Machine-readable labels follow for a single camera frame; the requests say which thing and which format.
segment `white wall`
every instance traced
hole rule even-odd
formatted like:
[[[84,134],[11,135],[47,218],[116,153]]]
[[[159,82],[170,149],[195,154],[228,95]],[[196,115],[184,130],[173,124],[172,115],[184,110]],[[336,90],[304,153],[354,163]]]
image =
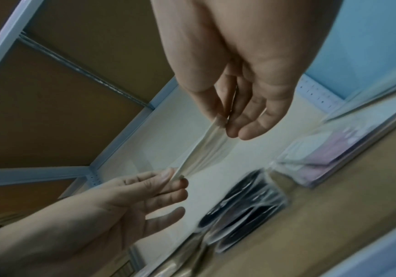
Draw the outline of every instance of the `white wall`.
[[[274,129],[252,141],[241,141],[222,163],[189,178],[189,199],[181,203],[186,208],[185,217],[166,231],[137,243],[145,261],[154,261],[190,232],[242,175],[266,167],[293,139],[317,126],[323,116],[321,111],[296,96],[288,115]],[[177,88],[100,168],[100,176],[106,181],[177,166],[179,157],[209,125],[189,96]]]

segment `blue wall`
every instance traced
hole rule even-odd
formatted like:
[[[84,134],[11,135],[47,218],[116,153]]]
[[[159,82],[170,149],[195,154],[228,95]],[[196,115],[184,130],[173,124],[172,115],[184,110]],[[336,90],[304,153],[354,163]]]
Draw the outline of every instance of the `blue wall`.
[[[345,98],[396,67],[396,0],[344,0],[307,74]]]

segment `pinky finger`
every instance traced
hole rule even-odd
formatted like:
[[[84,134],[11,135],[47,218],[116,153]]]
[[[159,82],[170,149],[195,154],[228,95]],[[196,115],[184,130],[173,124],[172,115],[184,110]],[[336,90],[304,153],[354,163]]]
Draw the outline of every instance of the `pinky finger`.
[[[150,236],[166,229],[167,227],[178,222],[185,213],[186,210],[183,207],[179,207],[168,213],[167,215],[146,220],[143,230],[143,237]]]

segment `hand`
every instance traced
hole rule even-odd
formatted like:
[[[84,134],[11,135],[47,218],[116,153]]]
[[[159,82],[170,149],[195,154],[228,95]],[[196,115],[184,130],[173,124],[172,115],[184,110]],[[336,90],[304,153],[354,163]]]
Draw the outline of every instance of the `hand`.
[[[113,179],[0,229],[0,276],[90,276],[141,238],[185,213],[146,220],[184,201],[186,179],[166,186],[172,169]]]
[[[248,140],[279,122],[341,0],[152,0],[178,83],[227,134]]]

